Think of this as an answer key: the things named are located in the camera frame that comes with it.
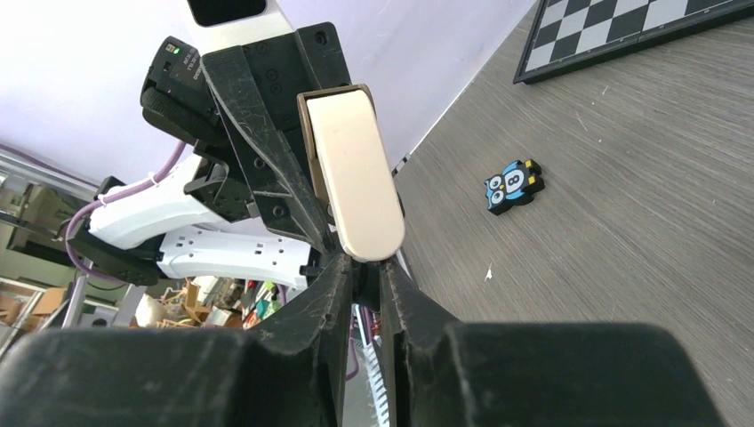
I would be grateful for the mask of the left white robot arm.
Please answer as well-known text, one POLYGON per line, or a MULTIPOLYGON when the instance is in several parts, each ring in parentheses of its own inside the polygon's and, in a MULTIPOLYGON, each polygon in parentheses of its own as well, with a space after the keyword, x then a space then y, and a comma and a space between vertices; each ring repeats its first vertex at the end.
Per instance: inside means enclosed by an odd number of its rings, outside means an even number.
POLYGON ((197 40, 168 36, 143 118, 179 142, 157 173, 105 179, 70 220, 86 274, 135 286, 215 276, 306 289, 341 249, 317 199, 299 98, 351 81, 330 21, 295 28, 275 1, 186 1, 197 40))

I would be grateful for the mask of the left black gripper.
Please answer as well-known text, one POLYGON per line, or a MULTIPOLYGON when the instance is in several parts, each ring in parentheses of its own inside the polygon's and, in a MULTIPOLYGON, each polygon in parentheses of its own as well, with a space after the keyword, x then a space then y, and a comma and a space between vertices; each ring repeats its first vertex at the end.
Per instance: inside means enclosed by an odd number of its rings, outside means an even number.
POLYGON ((269 231, 328 254, 297 96, 351 84, 337 29, 321 22, 243 50, 207 53, 201 65, 253 201, 269 231))

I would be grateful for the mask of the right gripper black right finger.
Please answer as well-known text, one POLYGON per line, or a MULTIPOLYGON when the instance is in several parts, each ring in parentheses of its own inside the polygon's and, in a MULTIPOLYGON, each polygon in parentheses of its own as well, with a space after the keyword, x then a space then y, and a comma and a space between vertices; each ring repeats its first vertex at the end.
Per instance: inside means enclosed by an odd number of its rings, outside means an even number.
POLYGON ((642 323, 469 323, 380 267, 394 426, 721 426, 684 347, 642 323))

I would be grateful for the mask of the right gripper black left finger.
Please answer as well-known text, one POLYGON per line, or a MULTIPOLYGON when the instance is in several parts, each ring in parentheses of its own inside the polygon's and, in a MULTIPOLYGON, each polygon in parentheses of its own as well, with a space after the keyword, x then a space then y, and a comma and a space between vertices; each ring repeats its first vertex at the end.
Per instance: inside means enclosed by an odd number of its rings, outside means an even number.
POLYGON ((352 261, 239 328, 65 328, 1 365, 4 426, 339 426, 352 261))

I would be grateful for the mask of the beige plastic piece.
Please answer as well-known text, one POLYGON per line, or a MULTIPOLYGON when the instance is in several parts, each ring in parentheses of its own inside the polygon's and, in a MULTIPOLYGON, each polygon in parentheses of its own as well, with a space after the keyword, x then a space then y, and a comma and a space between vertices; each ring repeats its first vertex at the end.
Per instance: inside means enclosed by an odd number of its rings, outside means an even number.
POLYGON ((405 217, 366 85, 297 97, 315 196, 346 254, 382 262, 405 239, 405 217))

